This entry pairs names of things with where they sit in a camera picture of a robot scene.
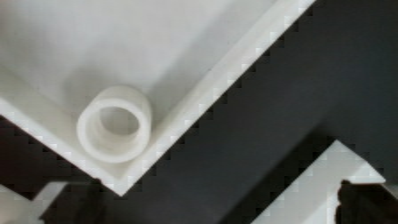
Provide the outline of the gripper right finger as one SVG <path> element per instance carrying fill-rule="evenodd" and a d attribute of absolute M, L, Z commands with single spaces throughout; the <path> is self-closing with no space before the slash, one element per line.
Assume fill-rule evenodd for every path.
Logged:
<path fill-rule="evenodd" d="M 251 224 L 398 224 L 386 178 L 334 141 Z"/>

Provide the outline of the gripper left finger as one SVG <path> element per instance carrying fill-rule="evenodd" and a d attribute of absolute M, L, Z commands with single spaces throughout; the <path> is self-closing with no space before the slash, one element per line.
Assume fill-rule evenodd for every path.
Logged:
<path fill-rule="evenodd" d="M 50 182 L 29 200 L 0 184 L 0 224 L 45 224 L 41 216 L 66 186 L 66 182 Z"/>

